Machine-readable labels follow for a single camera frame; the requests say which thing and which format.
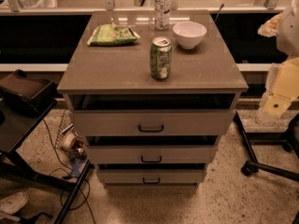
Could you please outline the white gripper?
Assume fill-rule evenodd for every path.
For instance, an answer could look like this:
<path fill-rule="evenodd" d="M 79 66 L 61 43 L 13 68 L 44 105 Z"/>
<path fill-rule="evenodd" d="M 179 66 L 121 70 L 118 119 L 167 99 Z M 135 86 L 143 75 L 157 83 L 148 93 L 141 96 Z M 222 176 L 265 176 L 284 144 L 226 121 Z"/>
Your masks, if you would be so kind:
<path fill-rule="evenodd" d="M 262 112 L 281 117 L 299 96 L 299 58 L 273 65 L 268 72 L 266 90 L 268 94 L 261 100 Z"/>

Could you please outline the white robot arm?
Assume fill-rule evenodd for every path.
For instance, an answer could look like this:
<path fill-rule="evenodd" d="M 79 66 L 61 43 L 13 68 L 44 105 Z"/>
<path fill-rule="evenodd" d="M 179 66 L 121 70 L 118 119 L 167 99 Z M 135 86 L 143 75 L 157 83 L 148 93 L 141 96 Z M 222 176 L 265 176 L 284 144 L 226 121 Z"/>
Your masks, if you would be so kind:
<path fill-rule="evenodd" d="M 277 49 L 287 55 L 281 65 L 270 67 L 260 102 L 264 114 L 280 117 L 299 97 L 299 0 L 263 24 L 258 34 L 274 36 Z"/>

